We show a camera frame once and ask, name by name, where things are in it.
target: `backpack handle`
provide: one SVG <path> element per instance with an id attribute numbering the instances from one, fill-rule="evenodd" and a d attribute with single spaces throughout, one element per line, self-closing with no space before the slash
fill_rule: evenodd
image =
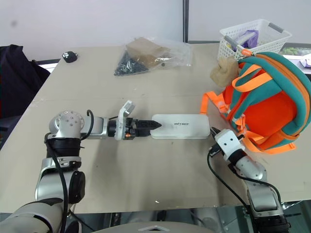
<path id="1" fill-rule="evenodd" d="M 266 82 L 272 80 L 271 76 L 268 73 L 260 74 L 254 78 L 252 78 L 250 81 L 244 83 L 241 86 L 237 86 L 237 81 L 241 78 L 245 77 L 246 75 L 254 72 L 255 70 L 261 69 L 258 65 L 251 65 L 241 76 L 237 77 L 235 80 L 232 81 L 232 86 L 234 89 L 240 92 L 248 92 L 251 90 L 256 89 L 257 87 L 265 84 Z"/>

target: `white wall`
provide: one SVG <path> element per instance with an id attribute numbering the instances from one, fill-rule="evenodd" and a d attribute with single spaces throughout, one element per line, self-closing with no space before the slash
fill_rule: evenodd
<path id="1" fill-rule="evenodd" d="M 263 18 L 311 43 L 311 0 L 190 0 L 189 40 L 219 40 L 219 30 Z"/>
<path id="2" fill-rule="evenodd" d="M 0 28 L 0 45 L 23 45 L 29 60 L 136 36 L 182 41 L 182 0 L 1 0 Z"/>

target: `white plastic basket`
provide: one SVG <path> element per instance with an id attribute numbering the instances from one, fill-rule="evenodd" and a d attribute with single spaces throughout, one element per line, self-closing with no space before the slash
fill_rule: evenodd
<path id="1" fill-rule="evenodd" d="M 285 42 L 292 36 L 288 31 L 283 30 L 281 27 L 265 20 L 257 19 L 248 23 L 240 24 L 230 28 L 221 29 L 218 56 L 229 57 L 234 56 L 236 59 L 242 56 L 241 51 L 244 49 L 241 45 L 237 44 L 235 40 L 242 35 L 246 30 L 258 30 L 258 46 L 248 49 L 252 52 L 280 52 Z"/>

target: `plush toy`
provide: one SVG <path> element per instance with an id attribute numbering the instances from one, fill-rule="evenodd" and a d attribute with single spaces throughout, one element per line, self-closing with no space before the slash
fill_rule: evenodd
<path id="1" fill-rule="evenodd" d="M 238 76 L 239 64 L 233 56 L 221 57 L 218 66 L 211 73 L 210 78 L 220 87 L 226 87 Z"/>

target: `clear plastic bag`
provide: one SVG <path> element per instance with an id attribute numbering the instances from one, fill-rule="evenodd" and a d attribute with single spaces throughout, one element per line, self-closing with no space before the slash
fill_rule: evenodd
<path id="1" fill-rule="evenodd" d="M 191 62 L 192 48 L 187 43 L 140 37 L 125 45 L 115 75 L 123 76 L 153 69 L 191 66 Z"/>

